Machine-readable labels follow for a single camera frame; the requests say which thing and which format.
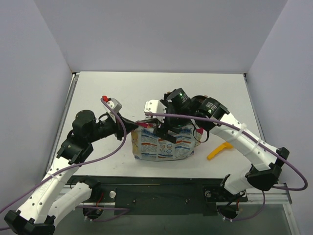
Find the pet food bag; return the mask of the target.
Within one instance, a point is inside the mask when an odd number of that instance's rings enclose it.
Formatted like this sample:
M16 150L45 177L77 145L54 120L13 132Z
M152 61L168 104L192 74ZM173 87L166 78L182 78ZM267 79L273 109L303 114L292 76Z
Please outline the pet food bag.
M203 129L196 129L190 124L184 126L178 134L171 131L169 134L176 138L175 143L157 137L151 124L140 124L131 132L134 157L151 162L186 159L202 143Z

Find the yellow plastic scoop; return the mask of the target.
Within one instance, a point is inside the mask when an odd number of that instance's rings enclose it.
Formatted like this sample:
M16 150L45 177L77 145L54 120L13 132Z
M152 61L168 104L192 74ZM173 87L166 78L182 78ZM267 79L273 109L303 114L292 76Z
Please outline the yellow plastic scoop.
M214 149L208 156L207 156L207 160L212 160L213 158L215 158L220 152L222 152L225 149L232 149L233 145L231 145L228 142L224 142L221 145L219 145L216 149Z

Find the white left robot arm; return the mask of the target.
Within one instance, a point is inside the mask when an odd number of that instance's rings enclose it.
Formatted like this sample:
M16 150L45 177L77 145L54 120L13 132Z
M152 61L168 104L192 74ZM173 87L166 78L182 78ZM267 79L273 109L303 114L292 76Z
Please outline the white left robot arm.
M101 194L100 183L86 177L61 198L57 198L71 176L92 153L92 143L110 135L121 140L138 126L123 117L114 120L108 113L97 121L90 110L77 113L73 129L61 144L53 163L28 200L18 209L7 212L4 220L18 235L51 235L55 228L80 203L94 202Z

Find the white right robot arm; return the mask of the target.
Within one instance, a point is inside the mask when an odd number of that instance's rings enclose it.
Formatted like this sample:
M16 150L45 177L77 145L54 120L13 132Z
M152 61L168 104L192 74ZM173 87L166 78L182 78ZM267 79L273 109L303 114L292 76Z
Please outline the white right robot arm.
M254 135L219 101L204 95L190 98L182 88L166 93L161 100L147 101L144 112L156 119L154 133L158 137L175 142L176 138L169 133L193 124L231 144L250 161L247 170L224 177L218 189L223 200L230 200L248 188L270 190L278 182L289 156L286 148L269 145Z

